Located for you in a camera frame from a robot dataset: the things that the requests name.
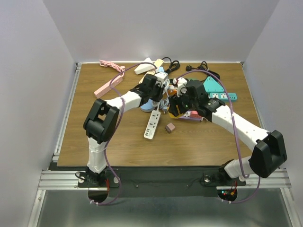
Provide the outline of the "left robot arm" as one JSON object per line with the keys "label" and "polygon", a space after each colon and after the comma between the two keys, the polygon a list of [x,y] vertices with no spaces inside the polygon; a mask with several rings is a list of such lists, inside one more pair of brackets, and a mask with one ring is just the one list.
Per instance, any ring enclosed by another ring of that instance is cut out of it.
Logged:
{"label": "left robot arm", "polygon": [[143,81],[122,96],[110,100],[96,99],[83,125],[89,141],[89,160],[86,174],[94,186],[105,182],[105,148],[113,137],[118,117],[138,108],[149,100],[159,103],[166,92],[168,74],[146,74]]}

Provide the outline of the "yellow cube socket adapter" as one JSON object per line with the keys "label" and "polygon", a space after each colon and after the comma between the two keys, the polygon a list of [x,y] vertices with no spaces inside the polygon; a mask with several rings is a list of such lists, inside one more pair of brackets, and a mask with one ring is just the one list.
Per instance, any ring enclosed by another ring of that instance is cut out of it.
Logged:
{"label": "yellow cube socket adapter", "polygon": [[168,113],[171,118],[177,119],[183,115],[180,112],[179,107],[177,105],[170,105],[168,108]]}

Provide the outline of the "white usb power strip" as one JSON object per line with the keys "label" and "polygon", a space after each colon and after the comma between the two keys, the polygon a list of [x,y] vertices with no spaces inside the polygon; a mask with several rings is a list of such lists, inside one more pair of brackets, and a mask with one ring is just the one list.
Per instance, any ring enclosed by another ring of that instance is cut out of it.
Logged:
{"label": "white usb power strip", "polygon": [[143,135],[144,138],[149,139],[149,140],[153,139],[157,126],[158,126],[158,123],[159,123],[159,120],[160,120],[160,115],[161,115],[161,113],[158,110],[153,110],[151,112],[148,124],[146,126],[146,129],[145,129],[145,132]]}

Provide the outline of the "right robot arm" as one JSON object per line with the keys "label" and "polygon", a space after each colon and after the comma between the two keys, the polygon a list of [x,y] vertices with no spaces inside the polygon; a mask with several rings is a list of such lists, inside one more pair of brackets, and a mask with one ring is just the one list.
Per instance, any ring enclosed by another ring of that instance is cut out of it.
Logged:
{"label": "right robot arm", "polygon": [[239,176],[256,174],[269,177],[286,160],[287,154],[282,133],[269,132],[242,118],[231,105],[217,97],[210,98],[199,80],[178,78],[173,80],[177,92],[169,97],[169,114],[179,118],[187,111],[196,111],[199,116],[217,124],[242,141],[252,152],[249,157],[228,161],[218,172],[218,180],[229,184]]}

